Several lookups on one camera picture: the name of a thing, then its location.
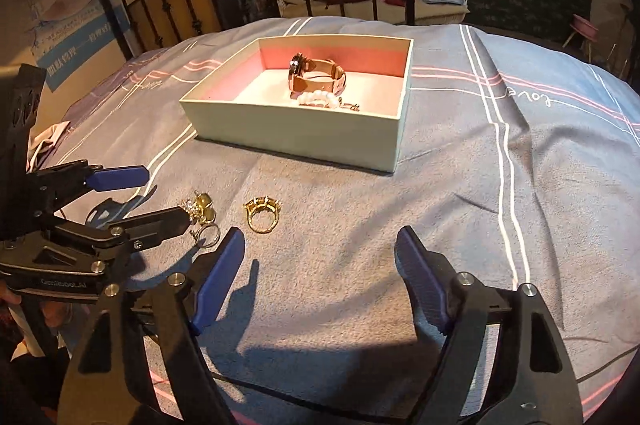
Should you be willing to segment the gold earring pair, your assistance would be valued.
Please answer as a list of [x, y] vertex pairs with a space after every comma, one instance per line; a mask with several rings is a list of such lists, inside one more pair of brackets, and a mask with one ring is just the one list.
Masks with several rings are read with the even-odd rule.
[[206, 226], [216, 220], [213, 200], [206, 192], [194, 191], [191, 197], [182, 202], [181, 207], [188, 213], [192, 225]]

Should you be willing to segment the tan strap wristwatch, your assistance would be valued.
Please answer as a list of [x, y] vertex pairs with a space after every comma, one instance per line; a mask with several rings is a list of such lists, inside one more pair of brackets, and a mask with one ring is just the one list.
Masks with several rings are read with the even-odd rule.
[[288, 90], [293, 98], [320, 90], [341, 95], [346, 87], [345, 70], [331, 59], [312, 59], [301, 52], [288, 66]]

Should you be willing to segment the gold leaf brooch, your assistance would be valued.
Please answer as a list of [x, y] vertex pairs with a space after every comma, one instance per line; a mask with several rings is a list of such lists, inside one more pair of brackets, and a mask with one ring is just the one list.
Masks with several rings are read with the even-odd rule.
[[352, 102], [346, 102], [342, 97], [338, 97], [338, 106], [341, 109], [350, 110], [350, 111], [360, 111], [359, 104], [353, 104]]

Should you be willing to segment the silver keyring charm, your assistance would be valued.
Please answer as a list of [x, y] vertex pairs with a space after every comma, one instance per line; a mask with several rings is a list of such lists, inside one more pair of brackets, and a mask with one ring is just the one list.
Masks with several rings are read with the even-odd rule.
[[197, 249], [213, 249], [219, 242], [221, 232], [216, 223], [206, 223], [190, 231]]

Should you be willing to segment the grey striped bedsheet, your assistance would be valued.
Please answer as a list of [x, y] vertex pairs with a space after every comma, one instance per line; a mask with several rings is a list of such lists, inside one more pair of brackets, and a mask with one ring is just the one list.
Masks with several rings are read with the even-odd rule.
[[[404, 138], [391, 175], [299, 161], [196, 137], [180, 98], [261, 36], [413, 40]], [[442, 338], [412, 311], [394, 260], [416, 231], [492, 286], [541, 290], [565, 341], [582, 411], [613, 401], [639, 349], [639, 97], [562, 52], [461, 26], [267, 20], [184, 42], [89, 94], [53, 163], [147, 166], [149, 187], [90, 194], [66, 210], [120, 217], [212, 196], [222, 228], [244, 204], [280, 201], [249, 232], [232, 292], [200, 338], [242, 421], [341, 424], [406, 416]]]

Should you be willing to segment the open pale green box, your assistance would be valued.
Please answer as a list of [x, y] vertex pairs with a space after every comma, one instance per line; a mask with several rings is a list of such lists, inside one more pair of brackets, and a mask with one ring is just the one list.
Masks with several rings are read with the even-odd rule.
[[[288, 66], [301, 52], [346, 72], [341, 95], [288, 90]], [[395, 171], [409, 99], [410, 38], [319, 34], [261, 37], [180, 100], [198, 137], [301, 159]], [[338, 97], [360, 105], [341, 109]]]

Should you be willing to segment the pink small stool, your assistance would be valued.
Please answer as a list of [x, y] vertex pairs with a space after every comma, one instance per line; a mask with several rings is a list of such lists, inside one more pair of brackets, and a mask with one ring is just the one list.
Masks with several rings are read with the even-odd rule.
[[584, 40], [582, 44], [586, 48], [586, 55], [588, 59], [591, 60], [593, 44], [598, 40], [598, 28], [584, 17], [573, 15], [573, 21], [570, 24], [570, 29], [572, 30], [572, 32], [570, 32], [570, 35], [567, 37], [562, 47], [566, 48], [568, 44], [570, 44], [572, 39], [576, 35], [579, 35]]

